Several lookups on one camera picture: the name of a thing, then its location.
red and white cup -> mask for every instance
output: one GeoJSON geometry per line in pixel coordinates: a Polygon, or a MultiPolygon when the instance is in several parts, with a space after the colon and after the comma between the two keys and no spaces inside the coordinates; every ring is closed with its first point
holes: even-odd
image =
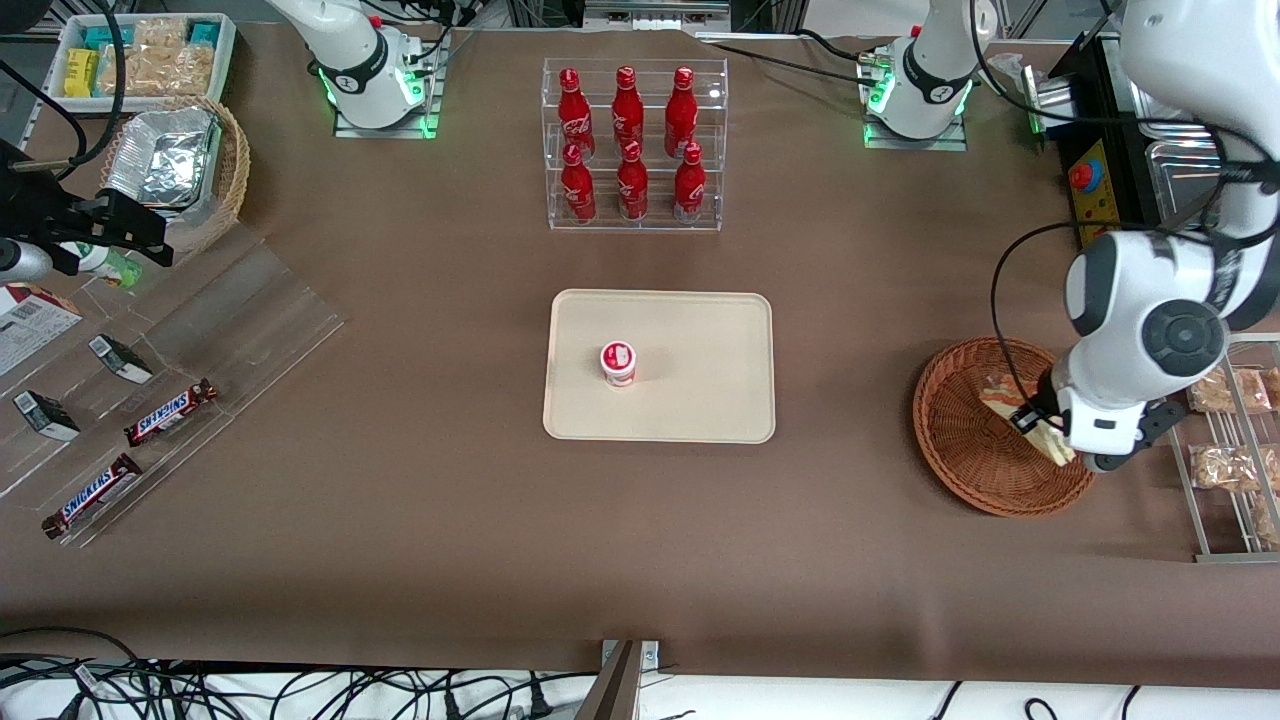
{"type": "Polygon", "coordinates": [[[627,387],[636,379],[635,348],[621,340],[605,345],[600,350],[600,369],[611,386],[627,387]]]}

emergency stop button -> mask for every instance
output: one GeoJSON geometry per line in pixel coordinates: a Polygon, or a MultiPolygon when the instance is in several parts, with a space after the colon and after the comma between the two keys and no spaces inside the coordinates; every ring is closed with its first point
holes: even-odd
{"type": "Polygon", "coordinates": [[[1102,163],[1097,160],[1080,163],[1079,165],[1071,168],[1068,179],[1075,190],[1079,190],[1080,192],[1093,192],[1098,188],[1098,184],[1102,183],[1102,163]]]}

red button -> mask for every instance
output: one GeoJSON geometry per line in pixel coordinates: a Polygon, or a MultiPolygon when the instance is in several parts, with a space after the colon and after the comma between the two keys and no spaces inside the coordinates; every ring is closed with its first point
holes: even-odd
{"type": "Polygon", "coordinates": [[[1071,187],[1075,190],[1084,190],[1089,187],[1089,183],[1093,182],[1093,168],[1088,164],[1080,164],[1071,168],[1070,182],[1071,187]]]}

snickers bar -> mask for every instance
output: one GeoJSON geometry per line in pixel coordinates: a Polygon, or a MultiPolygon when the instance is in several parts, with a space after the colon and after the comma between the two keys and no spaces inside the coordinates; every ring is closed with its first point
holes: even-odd
{"type": "Polygon", "coordinates": [[[115,495],[115,491],[141,474],[142,470],[138,469],[138,465],[122,452],[105,473],[99,475],[88,487],[76,493],[76,497],[64,505],[61,510],[45,518],[45,521],[40,524],[40,529],[45,530],[45,534],[50,538],[60,537],[93,503],[110,500],[115,495]]]}
{"type": "Polygon", "coordinates": [[[133,425],[124,428],[124,437],[129,441],[129,447],[137,447],[161,432],[177,425],[183,418],[189,415],[205,402],[218,397],[218,391],[209,384],[209,379],[191,386],[182,395],[161,405],[155,413],[138,420],[133,425]]]}

metal tray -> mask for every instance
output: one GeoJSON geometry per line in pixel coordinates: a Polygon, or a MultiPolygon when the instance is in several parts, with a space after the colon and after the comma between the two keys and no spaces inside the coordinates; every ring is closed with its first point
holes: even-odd
{"type": "Polygon", "coordinates": [[[769,301],[742,292],[561,292],[552,302],[543,427],[558,439],[769,439],[769,301]],[[600,348],[614,340],[636,350],[636,379],[623,388],[600,370],[600,348]]]}
{"type": "MultiPolygon", "coordinates": [[[[1208,142],[1152,142],[1147,147],[1147,168],[1156,190],[1160,219],[1167,220],[1183,209],[1196,204],[1213,190],[1222,163],[1217,150],[1208,142]]],[[[1208,224],[1217,219],[1217,208],[1211,208],[1208,224]]],[[[1197,227],[1193,222],[1188,227],[1197,227]]]]}

